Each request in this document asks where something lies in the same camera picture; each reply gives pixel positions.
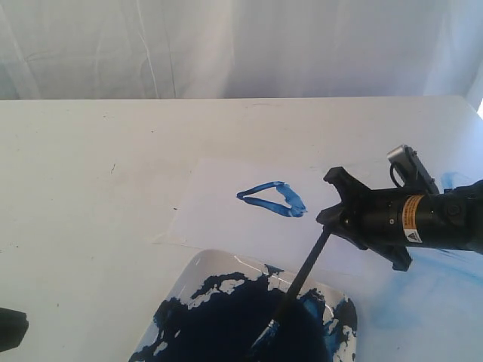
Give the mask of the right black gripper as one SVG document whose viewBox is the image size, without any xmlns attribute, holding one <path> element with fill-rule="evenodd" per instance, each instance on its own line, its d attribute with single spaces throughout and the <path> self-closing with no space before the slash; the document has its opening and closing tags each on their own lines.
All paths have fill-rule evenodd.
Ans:
<svg viewBox="0 0 483 362">
<path fill-rule="evenodd" d="M 360 250 L 371 250 L 392 263 L 395 271 L 407 271 L 412 258 L 406 247 L 422 247 L 417 224 L 425 195 L 403 188 L 370 189 L 346 171 L 332 167 L 323 177 L 338 192 L 340 202 L 322 210 L 317 223 Z M 354 206 L 354 214 L 346 207 Z"/>
</svg>

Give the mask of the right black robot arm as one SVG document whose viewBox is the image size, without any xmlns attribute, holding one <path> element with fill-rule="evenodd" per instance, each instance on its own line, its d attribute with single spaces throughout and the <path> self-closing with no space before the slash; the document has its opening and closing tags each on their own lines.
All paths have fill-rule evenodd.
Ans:
<svg viewBox="0 0 483 362">
<path fill-rule="evenodd" d="M 414 187 L 370 189 L 343 167 L 324 177 L 340 202 L 316 220 L 360 250 L 371 250 L 409 269 L 408 248 L 482 252 L 482 183 L 432 194 Z"/>
</svg>

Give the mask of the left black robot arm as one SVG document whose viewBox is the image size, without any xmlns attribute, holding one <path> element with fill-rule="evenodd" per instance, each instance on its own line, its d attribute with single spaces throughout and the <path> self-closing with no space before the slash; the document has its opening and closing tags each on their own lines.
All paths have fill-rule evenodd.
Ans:
<svg viewBox="0 0 483 362">
<path fill-rule="evenodd" d="M 16 348 L 23 341 L 29 328 L 24 312 L 8 308 L 0 311 L 0 349 L 1 352 Z"/>
</svg>

